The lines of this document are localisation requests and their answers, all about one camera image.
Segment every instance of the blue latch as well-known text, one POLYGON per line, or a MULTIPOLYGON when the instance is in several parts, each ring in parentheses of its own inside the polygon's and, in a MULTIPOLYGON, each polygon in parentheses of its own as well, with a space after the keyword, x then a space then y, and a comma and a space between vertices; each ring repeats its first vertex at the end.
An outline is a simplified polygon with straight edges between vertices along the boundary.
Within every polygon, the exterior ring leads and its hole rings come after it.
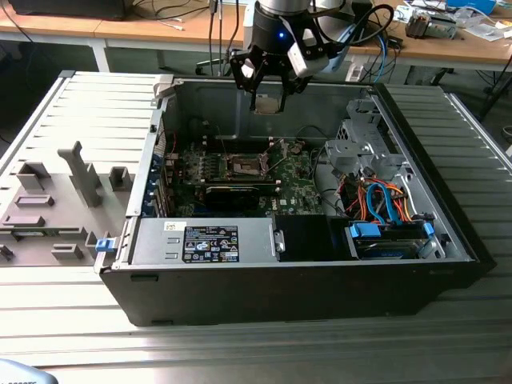
POLYGON ((117 248, 115 246, 115 239, 114 238, 100 238, 96 241, 96 247, 97 252, 116 252, 117 248))
POLYGON ((423 224, 423 230, 425 231, 426 235, 429 238, 434 236, 434 228, 432 227, 432 224, 430 224, 429 222, 426 222, 425 224, 423 224))
POLYGON ((350 226, 352 238, 380 238, 381 230, 372 222, 355 222, 350 226))

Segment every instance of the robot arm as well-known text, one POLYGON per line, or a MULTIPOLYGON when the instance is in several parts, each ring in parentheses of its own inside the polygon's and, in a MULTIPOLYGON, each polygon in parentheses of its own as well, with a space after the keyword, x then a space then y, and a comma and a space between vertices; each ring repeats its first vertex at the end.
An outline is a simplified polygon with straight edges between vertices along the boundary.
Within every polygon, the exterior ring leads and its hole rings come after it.
POLYGON ((367 2, 366 7, 358 9, 359 14, 352 15, 341 12, 345 0, 322 3, 324 6, 329 3, 329 8, 317 10, 314 5, 312 12, 309 10, 310 0, 259 0, 254 4, 248 50, 230 53, 237 87, 252 94, 251 110, 255 109, 257 89, 265 76, 280 77, 282 100, 279 111, 283 111, 289 94, 301 93, 313 75, 329 65, 330 59, 346 54, 353 38, 362 32, 373 12, 388 9, 391 12, 389 22, 393 19, 393 8, 387 5, 372 8, 367 2), (337 23, 338 40, 323 32, 320 18, 337 23))

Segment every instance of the motherboard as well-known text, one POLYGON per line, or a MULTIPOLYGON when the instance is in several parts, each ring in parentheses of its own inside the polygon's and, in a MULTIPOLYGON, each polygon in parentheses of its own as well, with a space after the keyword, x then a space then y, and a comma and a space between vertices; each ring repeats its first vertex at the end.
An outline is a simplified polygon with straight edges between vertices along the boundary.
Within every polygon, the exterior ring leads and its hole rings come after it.
POLYGON ((321 214, 304 142, 193 142, 166 157, 171 215, 321 214))

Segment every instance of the black box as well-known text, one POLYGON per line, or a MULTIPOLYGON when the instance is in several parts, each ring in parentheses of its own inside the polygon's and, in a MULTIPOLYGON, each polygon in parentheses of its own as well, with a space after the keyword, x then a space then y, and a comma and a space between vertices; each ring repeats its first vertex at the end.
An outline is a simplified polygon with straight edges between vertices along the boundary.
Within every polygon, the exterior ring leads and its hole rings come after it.
POLYGON ((134 0, 9 0, 17 14, 122 20, 134 0))

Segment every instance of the power supply label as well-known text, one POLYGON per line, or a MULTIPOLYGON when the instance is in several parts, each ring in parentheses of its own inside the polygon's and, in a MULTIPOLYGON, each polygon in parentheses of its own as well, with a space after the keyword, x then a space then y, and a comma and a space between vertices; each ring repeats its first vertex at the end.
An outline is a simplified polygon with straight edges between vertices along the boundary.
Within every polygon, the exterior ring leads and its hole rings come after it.
POLYGON ((239 262, 237 226, 187 226, 184 262, 239 262))

